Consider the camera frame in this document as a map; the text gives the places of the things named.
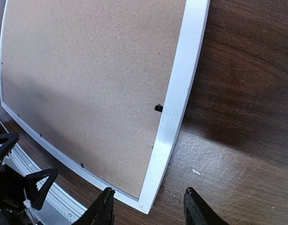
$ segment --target white aluminum frame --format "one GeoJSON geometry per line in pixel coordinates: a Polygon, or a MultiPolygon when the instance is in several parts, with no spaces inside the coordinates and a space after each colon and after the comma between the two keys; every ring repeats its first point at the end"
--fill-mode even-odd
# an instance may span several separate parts
{"type": "Polygon", "coordinates": [[[35,132],[4,102],[2,85],[2,48],[8,3],[9,0],[6,0],[0,34],[0,100],[2,107],[33,139],[69,169],[101,190],[106,187],[112,187],[116,191],[116,199],[136,210],[148,214],[153,206],[165,175],[188,103],[205,33],[210,0],[186,0],[164,108],[142,191],[138,199],[114,187],[85,168],[82,168],[78,163],[60,152],[35,132]]]}

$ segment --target wooden table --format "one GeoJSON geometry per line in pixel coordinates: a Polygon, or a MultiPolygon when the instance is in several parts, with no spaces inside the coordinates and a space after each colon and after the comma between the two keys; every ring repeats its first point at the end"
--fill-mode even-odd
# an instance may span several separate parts
{"type": "MultiPolygon", "coordinates": [[[[0,0],[0,25],[4,0],[0,0]]],[[[9,130],[57,183],[89,206],[99,190],[34,142],[0,107],[9,130]]],[[[288,224],[288,0],[212,0],[178,141],[147,216],[115,201],[117,225],[183,224],[192,186],[231,225],[288,224]]]]}

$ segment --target brown cardboard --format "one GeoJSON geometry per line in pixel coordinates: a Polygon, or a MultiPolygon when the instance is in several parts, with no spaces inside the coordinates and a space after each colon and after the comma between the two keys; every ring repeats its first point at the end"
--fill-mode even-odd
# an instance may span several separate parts
{"type": "Polygon", "coordinates": [[[71,159],[139,197],[184,4],[10,0],[5,103],[71,159]]]}

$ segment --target dark wood surface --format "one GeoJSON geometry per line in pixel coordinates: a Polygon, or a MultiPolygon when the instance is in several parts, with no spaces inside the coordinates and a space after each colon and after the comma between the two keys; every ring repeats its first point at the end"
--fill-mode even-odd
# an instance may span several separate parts
{"type": "MultiPolygon", "coordinates": [[[[3,0],[0,0],[0,23],[3,0]]],[[[89,206],[100,192],[9,130],[57,183],[89,206]]],[[[117,225],[183,224],[192,186],[231,225],[288,224],[288,0],[212,0],[189,104],[149,215],[115,201],[117,225]]]]}

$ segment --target small black tab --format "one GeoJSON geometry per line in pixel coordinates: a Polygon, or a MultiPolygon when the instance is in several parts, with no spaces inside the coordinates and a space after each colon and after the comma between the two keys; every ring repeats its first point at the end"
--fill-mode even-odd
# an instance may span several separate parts
{"type": "Polygon", "coordinates": [[[158,112],[163,112],[163,106],[160,105],[160,104],[157,104],[157,105],[154,107],[154,110],[155,110],[155,111],[158,111],[158,112]]]}

